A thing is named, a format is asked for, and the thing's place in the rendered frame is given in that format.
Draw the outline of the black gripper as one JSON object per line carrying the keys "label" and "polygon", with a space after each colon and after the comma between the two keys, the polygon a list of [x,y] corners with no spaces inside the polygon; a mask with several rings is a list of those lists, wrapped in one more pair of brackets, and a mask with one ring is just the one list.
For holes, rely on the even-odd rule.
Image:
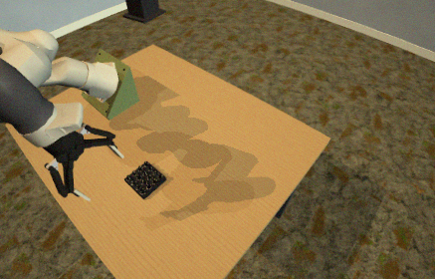
{"label": "black gripper", "polygon": [[[87,135],[89,133],[106,138],[84,139],[83,135]],[[43,147],[45,151],[54,157],[50,163],[45,164],[45,168],[51,173],[51,177],[56,189],[58,190],[58,193],[63,197],[67,197],[69,193],[72,193],[77,197],[81,196],[85,200],[90,201],[90,198],[86,197],[86,195],[74,188],[74,161],[78,160],[79,156],[83,154],[85,148],[103,145],[107,145],[117,156],[123,158],[123,155],[118,151],[117,146],[112,141],[114,138],[115,135],[111,134],[110,132],[95,129],[82,123],[82,127],[78,132],[74,131],[69,133],[57,139],[47,147]],[[58,172],[58,163],[61,163],[63,166],[64,183]]]}

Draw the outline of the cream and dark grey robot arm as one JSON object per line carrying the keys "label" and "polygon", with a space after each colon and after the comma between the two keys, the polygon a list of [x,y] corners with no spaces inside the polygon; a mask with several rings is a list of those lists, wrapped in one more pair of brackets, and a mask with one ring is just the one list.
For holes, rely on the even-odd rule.
{"label": "cream and dark grey robot arm", "polygon": [[44,30],[0,32],[0,124],[12,125],[34,146],[48,146],[79,130],[84,118],[81,103],[53,104],[38,88],[76,88],[102,103],[116,91],[118,76],[113,62],[88,63],[69,57],[54,60],[59,44]]}

